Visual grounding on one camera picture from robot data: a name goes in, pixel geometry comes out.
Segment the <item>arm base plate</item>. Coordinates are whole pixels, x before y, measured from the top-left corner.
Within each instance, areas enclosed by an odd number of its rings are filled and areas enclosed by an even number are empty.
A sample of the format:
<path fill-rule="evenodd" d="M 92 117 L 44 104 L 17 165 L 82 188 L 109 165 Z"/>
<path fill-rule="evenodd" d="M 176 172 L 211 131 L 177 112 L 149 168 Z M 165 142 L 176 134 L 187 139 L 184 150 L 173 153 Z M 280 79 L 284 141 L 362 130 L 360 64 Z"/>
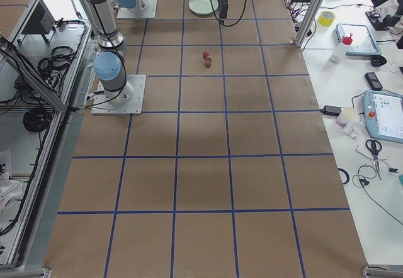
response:
<path fill-rule="evenodd" d="M 154 19 L 156 16 L 157 0 L 117 0 L 118 19 Z"/>
<path fill-rule="evenodd" d="M 93 115 L 123 115 L 142 113 L 146 75 L 127 75 L 127 82 L 123 91 L 105 91 L 102 83 L 98 82 L 98 91 L 104 91 L 94 98 L 91 108 Z"/>

